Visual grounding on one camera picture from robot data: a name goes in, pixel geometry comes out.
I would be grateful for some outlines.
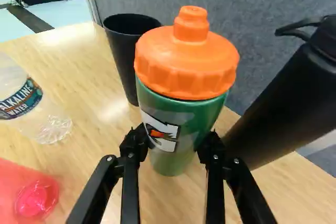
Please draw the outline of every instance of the gatorade logo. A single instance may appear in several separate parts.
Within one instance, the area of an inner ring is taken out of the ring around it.
[[[152,144],[165,152],[175,152],[180,126],[164,123],[141,110],[141,116]]]

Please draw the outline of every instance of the cup rim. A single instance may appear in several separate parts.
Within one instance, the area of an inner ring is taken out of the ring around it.
[[[153,28],[151,28],[151,29],[149,29],[149,30],[152,30],[152,29],[155,29],[155,28],[158,28],[158,27],[162,26],[162,24],[161,24],[160,21],[158,21],[156,18],[153,18],[153,17],[151,17],[151,16],[147,16],[147,15],[144,15],[144,14],[138,14],[138,13],[118,13],[118,14],[114,14],[114,15],[110,15],[110,16],[106,17],[106,18],[103,20],[103,22],[102,22],[103,27],[104,27],[106,30],[108,30],[108,31],[110,31],[110,32],[112,32],[112,33],[116,33],[116,34],[120,34],[120,35],[128,35],[128,36],[141,36],[141,35],[143,35],[143,33],[139,33],[139,34],[121,33],[121,32],[119,32],[119,31],[111,30],[110,28],[108,28],[108,27],[105,25],[105,23],[106,23],[106,21],[107,21],[108,19],[110,19],[110,18],[115,18],[115,17],[120,17],[120,16],[136,16],[136,17],[138,17],[138,18],[151,19],[152,21],[154,21],[155,23],[158,24],[156,27],[153,27]]]

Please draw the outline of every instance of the black cup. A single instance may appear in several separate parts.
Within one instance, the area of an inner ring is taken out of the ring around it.
[[[116,14],[107,17],[103,25],[115,64],[128,101],[139,106],[135,87],[135,43],[145,32],[161,26],[155,18],[141,14]]]

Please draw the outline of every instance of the bottle handle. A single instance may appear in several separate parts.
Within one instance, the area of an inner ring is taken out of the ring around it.
[[[322,17],[305,18],[299,22],[295,22],[287,26],[283,26],[283,27],[276,29],[275,36],[295,36],[304,41],[308,41],[310,39],[310,35],[305,31],[299,30],[298,28],[302,28],[306,26],[319,27],[321,23],[327,17],[334,16],[334,15],[325,15]]]

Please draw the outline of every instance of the black tumbler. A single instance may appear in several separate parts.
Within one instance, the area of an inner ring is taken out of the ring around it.
[[[318,29],[310,37],[298,30]],[[250,169],[336,129],[336,16],[305,19],[276,31],[306,41],[224,136],[227,153]]]
[[[103,21],[110,48],[128,101],[139,106],[135,87],[135,43],[145,32],[161,26],[155,18],[141,14],[116,14]]]

